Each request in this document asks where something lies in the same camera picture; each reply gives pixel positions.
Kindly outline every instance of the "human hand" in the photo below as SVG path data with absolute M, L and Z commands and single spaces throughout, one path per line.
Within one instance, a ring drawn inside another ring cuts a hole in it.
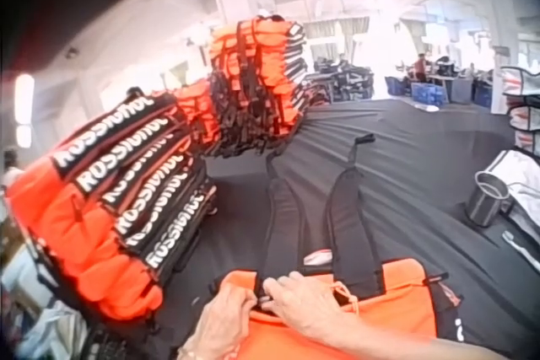
M 252 290 L 225 284 L 202 310 L 184 349 L 204 360 L 222 358 L 247 337 L 249 313 L 257 303 Z
M 262 308 L 274 312 L 288 327 L 310 339 L 332 345 L 337 330 L 357 325 L 357 317 L 345 314 L 327 284 L 293 271 L 278 280 L 268 278 L 262 284 L 272 301 Z

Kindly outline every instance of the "worker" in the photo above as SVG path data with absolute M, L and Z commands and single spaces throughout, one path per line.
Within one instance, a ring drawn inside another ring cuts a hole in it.
M 3 151 L 2 187 L 7 189 L 23 173 L 23 170 L 19 169 L 19 157 L 15 148 L 5 149 Z
M 414 77 L 421 83 L 426 83 L 428 77 L 425 74 L 425 54 L 418 54 L 418 60 L 414 63 Z
M 263 288 L 271 311 L 289 328 L 323 345 L 365 360 L 504 360 L 482 347 L 442 339 L 417 339 L 367 325 L 346 314 L 328 286 L 296 271 L 278 280 L 268 278 Z M 252 290 L 224 285 L 204 308 L 197 328 L 179 351 L 180 360 L 221 359 L 248 336 L 249 312 L 257 299 Z

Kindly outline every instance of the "metal cup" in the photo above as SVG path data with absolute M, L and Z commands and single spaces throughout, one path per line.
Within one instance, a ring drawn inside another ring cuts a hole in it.
M 509 200 L 510 190 L 503 180 L 489 172 L 477 172 L 474 179 L 476 187 L 465 206 L 465 213 L 473 223 L 487 228 Z

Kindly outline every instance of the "blue bin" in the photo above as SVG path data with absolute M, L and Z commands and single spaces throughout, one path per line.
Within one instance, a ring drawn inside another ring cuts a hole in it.
M 448 95 L 443 86 L 430 83 L 412 83 L 413 100 L 423 105 L 441 106 L 448 103 Z
M 388 94 L 392 96 L 405 95 L 405 81 L 394 77 L 385 77 Z
M 482 107 L 491 108 L 491 99 L 493 97 L 493 87 L 487 83 L 480 82 L 476 87 L 474 95 L 474 104 Z

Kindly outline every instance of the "bag handle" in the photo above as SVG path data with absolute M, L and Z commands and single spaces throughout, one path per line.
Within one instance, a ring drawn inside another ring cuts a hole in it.
M 358 298 L 375 297 L 385 291 L 381 260 L 357 207 L 360 173 L 354 167 L 358 145 L 374 140 L 373 134 L 354 140 L 348 168 L 338 176 L 325 207 L 334 278 Z M 287 180 L 277 178 L 272 166 L 275 156 L 275 153 L 267 156 L 267 172 L 272 177 L 269 186 L 272 214 L 262 259 L 256 270 L 254 292 L 257 297 L 265 295 L 262 291 L 265 278 L 284 276 L 295 270 L 305 272 L 302 259 L 306 226 L 304 208 Z M 327 266 L 310 266 L 309 269 L 310 273 L 327 270 Z

